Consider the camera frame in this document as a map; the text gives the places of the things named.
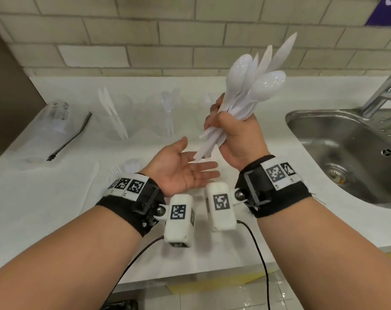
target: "person's left hand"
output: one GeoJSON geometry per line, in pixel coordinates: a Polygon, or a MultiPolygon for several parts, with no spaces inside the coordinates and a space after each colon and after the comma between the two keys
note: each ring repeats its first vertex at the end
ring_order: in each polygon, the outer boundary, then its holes
{"type": "Polygon", "coordinates": [[[153,179],[165,197],[172,197],[192,188],[205,187],[211,179],[220,176],[218,171],[208,171],[218,167],[217,162],[189,163],[194,161],[196,152],[182,152],[188,145],[187,137],[165,146],[140,172],[153,179]]]}

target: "chrome faucet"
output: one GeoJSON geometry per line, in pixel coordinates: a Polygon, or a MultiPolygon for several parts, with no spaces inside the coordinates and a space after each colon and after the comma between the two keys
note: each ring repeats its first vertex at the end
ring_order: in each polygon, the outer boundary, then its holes
{"type": "Polygon", "coordinates": [[[363,119],[370,119],[387,101],[391,101],[391,75],[359,110],[363,119]]]}

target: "wrist strap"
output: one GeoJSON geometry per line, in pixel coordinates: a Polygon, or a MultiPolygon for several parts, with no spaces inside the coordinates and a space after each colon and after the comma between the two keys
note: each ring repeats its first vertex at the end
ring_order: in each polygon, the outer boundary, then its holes
{"type": "Polygon", "coordinates": [[[274,155],[246,166],[235,187],[247,195],[245,203],[257,218],[272,215],[311,196],[291,165],[279,162],[274,155]]]}
{"type": "Polygon", "coordinates": [[[118,214],[143,237],[158,223],[154,215],[159,204],[165,204],[164,194],[154,180],[143,174],[123,173],[96,205],[118,214]]]}

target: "tiled wall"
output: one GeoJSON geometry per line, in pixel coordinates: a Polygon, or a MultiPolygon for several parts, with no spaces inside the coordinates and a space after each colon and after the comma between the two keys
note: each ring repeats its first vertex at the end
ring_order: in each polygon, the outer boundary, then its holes
{"type": "Polygon", "coordinates": [[[288,76],[385,76],[378,0],[0,0],[0,35],[31,76],[218,76],[298,31],[288,76]]]}

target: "person's right hand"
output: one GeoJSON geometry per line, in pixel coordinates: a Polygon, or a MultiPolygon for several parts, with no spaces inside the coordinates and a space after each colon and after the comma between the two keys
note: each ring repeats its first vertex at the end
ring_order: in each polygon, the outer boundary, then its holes
{"type": "Polygon", "coordinates": [[[270,153],[254,114],[244,121],[238,121],[228,112],[218,113],[223,98],[224,94],[211,106],[204,130],[213,126],[225,131],[227,140],[220,146],[220,152],[229,165],[241,171],[251,162],[270,153]]]}

